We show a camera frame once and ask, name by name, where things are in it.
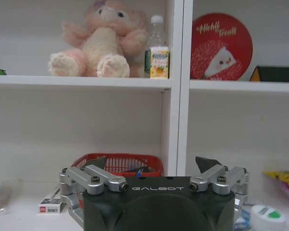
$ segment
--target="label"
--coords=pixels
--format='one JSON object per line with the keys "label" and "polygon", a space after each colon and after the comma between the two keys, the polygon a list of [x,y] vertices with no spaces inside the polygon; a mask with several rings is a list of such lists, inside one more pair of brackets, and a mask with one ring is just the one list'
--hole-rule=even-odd
{"label": "label", "polygon": [[238,80],[250,66],[250,33],[236,18],[209,13],[193,22],[191,79]]}
{"label": "label", "polygon": [[151,51],[147,50],[145,51],[145,55],[144,55],[144,71],[146,73],[150,73],[150,69],[151,69]]}
{"label": "label", "polygon": [[151,78],[168,78],[169,51],[151,51]]}

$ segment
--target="plastic bottle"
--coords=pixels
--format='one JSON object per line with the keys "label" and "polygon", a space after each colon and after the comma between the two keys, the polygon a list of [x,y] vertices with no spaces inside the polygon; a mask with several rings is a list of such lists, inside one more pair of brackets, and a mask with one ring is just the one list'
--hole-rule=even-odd
{"label": "plastic bottle", "polygon": [[164,20],[160,15],[151,18],[151,31],[145,49],[145,78],[168,78],[169,48],[164,31]]}

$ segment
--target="plastic basket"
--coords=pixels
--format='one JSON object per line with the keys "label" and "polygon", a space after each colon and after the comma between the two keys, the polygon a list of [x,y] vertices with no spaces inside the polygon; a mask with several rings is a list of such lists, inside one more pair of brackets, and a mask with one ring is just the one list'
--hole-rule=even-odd
{"label": "plastic basket", "polygon": [[135,177],[136,172],[127,172],[131,169],[136,169],[139,167],[147,166],[153,170],[154,172],[144,172],[141,174],[142,177],[160,177],[163,173],[163,164],[155,156],[151,155],[136,155],[136,154],[87,154],[77,161],[74,162],[72,167],[81,167],[84,166],[85,163],[89,160],[96,159],[98,157],[107,157],[105,170],[117,175],[124,177]]}

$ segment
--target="white bottle cap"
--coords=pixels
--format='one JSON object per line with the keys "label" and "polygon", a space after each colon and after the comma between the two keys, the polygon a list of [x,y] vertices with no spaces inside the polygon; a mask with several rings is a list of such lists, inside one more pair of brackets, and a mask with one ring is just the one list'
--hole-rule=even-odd
{"label": "white bottle cap", "polygon": [[255,205],[251,208],[250,224],[256,231],[284,231],[286,218],[272,207]]}
{"label": "white bottle cap", "polygon": [[153,15],[151,18],[151,23],[164,23],[164,18],[161,15]]}

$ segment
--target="white shelf surface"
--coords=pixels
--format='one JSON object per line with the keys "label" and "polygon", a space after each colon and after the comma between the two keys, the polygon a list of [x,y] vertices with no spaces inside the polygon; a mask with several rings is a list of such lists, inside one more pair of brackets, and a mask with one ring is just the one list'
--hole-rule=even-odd
{"label": "white shelf surface", "polygon": [[[19,195],[12,199],[10,212],[0,216],[0,231],[81,231],[66,208],[61,214],[38,214],[39,202],[56,185],[57,183],[22,182]],[[250,192],[250,199],[252,203],[262,202],[280,210],[287,216],[289,224],[289,200],[280,190]]]}
{"label": "white shelf surface", "polygon": [[0,89],[116,89],[165,90],[171,89],[170,79],[0,76]]}
{"label": "white shelf surface", "polygon": [[289,83],[191,80],[190,90],[191,92],[224,91],[224,92],[289,93]]}
{"label": "white shelf surface", "polygon": [[83,230],[67,212],[38,214],[38,204],[57,183],[22,182],[20,193],[12,198],[10,212],[0,216],[0,231]]}

